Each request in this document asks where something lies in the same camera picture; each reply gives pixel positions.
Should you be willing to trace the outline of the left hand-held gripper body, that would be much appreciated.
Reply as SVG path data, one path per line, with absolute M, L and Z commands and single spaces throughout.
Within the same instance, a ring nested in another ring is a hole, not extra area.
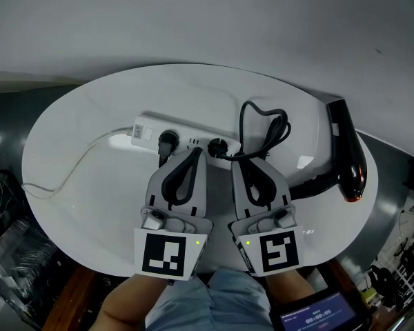
M 169 204 L 161 194 L 161 185 L 168 171 L 163 164 L 150 178 L 143 221 L 135 229 L 135 272 L 149 277 L 188 281 L 192 279 L 206 246 L 213 223 L 206 218 L 207 159 L 202 152 L 191 200 L 183 205 Z M 178 198 L 186 196 L 188 172 L 177 191 Z

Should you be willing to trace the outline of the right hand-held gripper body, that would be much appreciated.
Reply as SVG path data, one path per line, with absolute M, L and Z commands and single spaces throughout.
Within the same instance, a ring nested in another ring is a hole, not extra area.
M 286 179 L 278 203 L 273 206 L 254 206 L 248 200 L 239 162 L 231 164 L 237 220 L 229 223 L 229 230 L 248 272 L 254 277 L 267 277 L 302 267 L 304 233 L 295 220 L 296 208 L 291 201 Z

